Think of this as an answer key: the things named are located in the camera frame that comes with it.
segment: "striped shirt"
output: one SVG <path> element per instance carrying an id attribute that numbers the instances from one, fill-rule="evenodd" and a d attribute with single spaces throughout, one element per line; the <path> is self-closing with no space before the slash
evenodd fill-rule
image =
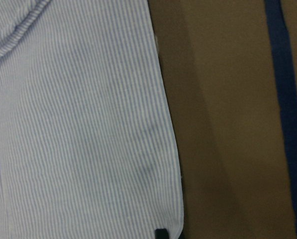
<path id="1" fill-rule="evenodd" d="M 0 239 L 183 228 L 147 0 L 0 0 Z"/>

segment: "brown surface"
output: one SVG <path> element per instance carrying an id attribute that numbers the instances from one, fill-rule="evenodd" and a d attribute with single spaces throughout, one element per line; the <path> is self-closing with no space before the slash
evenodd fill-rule
<path id="1" fill-rule="evenodd" d="M 264 2 L 149 2 L 186 238 L 296 238 Z M 297 2 L 283 5 L 297 75 Z"/>

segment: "blue stripe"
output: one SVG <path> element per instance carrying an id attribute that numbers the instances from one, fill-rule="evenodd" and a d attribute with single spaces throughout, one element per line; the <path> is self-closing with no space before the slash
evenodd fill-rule
<path id="1" fill-rule="evenodd" d="M 297 230 L 297 89 L 289 33 L 280 0 L 265 0 Z"/>

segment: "black object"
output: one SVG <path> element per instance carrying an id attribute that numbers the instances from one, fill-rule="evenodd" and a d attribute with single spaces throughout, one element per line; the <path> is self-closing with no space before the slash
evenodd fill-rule
<path id="1" fill-rule="evenodd" d="M 169 234 L 167 229 L 157 229 L 155 230 L 155 239 L 169 239 Z M 184 232 L 182 232 L 178 239 L 185 239 Z"/>

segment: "tan background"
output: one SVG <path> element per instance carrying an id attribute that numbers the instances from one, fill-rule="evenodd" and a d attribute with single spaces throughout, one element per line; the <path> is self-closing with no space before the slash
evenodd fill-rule
<path id="1" fill-rule="evenodd" d="M 149 0 L 187 239 L 295 239 L 263 0 Z M 284 0 L 297 76 L 297 1 Z"/>

